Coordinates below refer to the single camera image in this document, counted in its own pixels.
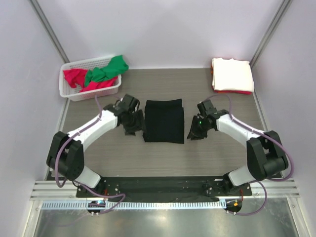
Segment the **green t shirt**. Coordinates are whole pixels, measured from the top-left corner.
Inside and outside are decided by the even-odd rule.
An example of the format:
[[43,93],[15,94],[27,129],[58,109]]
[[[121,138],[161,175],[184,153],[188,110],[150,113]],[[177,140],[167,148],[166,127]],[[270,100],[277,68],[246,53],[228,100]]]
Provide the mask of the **green t shirt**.
[[128,70],[129,66],[124,61],[123,56],[115,56],[106,66],[102,68],[95,67],[92,70],[88,70],[85,75],[84,87],[87,87],[91,82],[104,82],[111,80]]

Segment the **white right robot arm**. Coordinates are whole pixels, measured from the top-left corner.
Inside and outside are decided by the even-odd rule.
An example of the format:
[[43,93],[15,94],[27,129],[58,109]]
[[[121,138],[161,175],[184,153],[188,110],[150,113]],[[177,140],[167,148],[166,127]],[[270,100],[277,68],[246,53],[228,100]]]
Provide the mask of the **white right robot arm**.
[[210,130],[229,135],[246,148],[246,165],[223,176],[223,191],[236,194],[240,188],[253,181],[270,179],[286,170],[289,161],[275,131],[263,132],[240,121],[230,111],[216,109],[207,99],[197,104],[199,113],[193,117],[190,140],[207,138]]

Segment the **white perforated plastic basket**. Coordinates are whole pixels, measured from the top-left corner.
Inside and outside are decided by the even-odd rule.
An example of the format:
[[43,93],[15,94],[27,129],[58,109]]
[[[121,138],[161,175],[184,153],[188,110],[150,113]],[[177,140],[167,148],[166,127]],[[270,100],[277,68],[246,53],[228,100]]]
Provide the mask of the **white perforated plastic basket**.
[[121,74],[128,65],[119,56],[105,56],[64,64],[59,74],[59,93],[71,101],[118,93]]

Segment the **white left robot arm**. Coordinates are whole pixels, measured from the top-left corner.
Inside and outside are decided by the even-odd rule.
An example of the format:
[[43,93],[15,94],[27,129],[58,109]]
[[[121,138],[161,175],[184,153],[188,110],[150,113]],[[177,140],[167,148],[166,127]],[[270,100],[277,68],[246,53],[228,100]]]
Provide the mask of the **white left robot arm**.
[[104,197],[106,189],[101,175],[84,162],[86,149],[105,133],[123,126],[126,135],[135,135],[145,129],[140,101],[126,94],[113,104],[98,106],[98,114],[81,127],[70,132],[57,132],[52,139],[46,164],[55,172],[59,188],[66,181],[77,183],[94,197]]

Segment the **black t shirt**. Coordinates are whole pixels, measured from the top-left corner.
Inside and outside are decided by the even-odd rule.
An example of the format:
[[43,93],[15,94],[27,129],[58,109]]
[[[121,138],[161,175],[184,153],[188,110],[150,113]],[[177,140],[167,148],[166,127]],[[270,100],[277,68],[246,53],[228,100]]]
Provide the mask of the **black t shirt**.
[[184,108],[182,99],[148,100],[145,106],[145,142],[184,144]]

